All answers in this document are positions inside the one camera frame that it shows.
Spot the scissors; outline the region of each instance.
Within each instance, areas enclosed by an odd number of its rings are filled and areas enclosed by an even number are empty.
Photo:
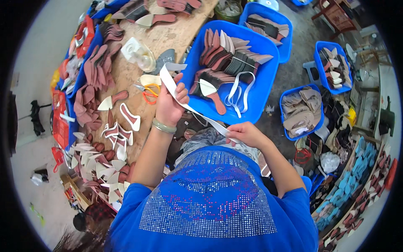
[[[152,104],[155,104],[157,102],[157,100],[151,102],[146,98],[146,96],[151,96],[151,97],[155,97],[155,98],[158,97],[158,94],[156,92],[152,91],[151,88],[150,88],[150,87],[157,87],[158,93],[159,93],[161,91],[161,89],[157,84],[148,84],[148,85],[145,85],[145,86],[141,86],[141,85],[137,85],[137,84],[133,84],[133,85],[143,92],[143,98],[148,104],[152,105]]]

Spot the bracelet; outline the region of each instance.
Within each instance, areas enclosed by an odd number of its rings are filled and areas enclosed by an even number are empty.
[[[168,126],[166,126],[165,124],[160,123],[156,118],[154,118],[154,119],[152,120],[152,125],[153,125],[155,128],[157,128],[157,129],[159,129],[159,130],[161,130],[161,131],[163,131],[163,132],[169,133],[169,134],[175,134],[175,132],[176,132],[176,130],[177,130],[176,127],[168,127]]]

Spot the person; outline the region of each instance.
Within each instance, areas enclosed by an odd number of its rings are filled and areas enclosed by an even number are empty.
[[[111,222],[116,215],[102,199],[95,199],[92,194],[92,204],[87,207],[84,213],[78,213],[73,218],[74,227],[80,232],[96,233],[100,229],[109,229]]]
[[[175,92],[180,103],[189,101],[183,83]],[[252,123],[229,126],[227,138],[213,128],[198,132],[184,142],[175,169],[161,181],[171,133],[183,112],[163,84],[154,127],[104,250],[317,251],[318,230],[301,177]],[[258,150],[278,197],[262,183]]]

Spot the hand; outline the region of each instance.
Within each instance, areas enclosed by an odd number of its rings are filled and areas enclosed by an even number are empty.
[[[251,122],[231,125],[227,130],[230,132],[227,133],[226,137],[236,138],[249,147],[262,149],[270,142],[270,139]],[[229,144],[230,142],[232,142],[232,146],[235,146],[235,142],[227,138],[226,143]]]
[[[174,81],[178,83],[178,81],[182,78],[183,73],[175,76]],[[178,101],[182,104],[189,102],[189,96],[187,95],[187,89],[185,85],[181,82],[178,84],[176,90],[176,97]],[[161,85],[161,92],[158,95],[157,99],[157,110],[155,114],[155,118],[166,126],[176,127],[179,119],[181,119],[183,112],[185,109],[179,105],[172,95],[169,93],[165,84]]]

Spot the plaid shirt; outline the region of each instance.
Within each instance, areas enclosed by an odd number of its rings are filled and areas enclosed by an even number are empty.
[[[112,219],[114,216],[112,213],[116,214],[107,204],[104,202],[95,202],[91,206],[87,207],[84,212],[86,215],[92,217],[95,222],[102,221],[104,219]]]

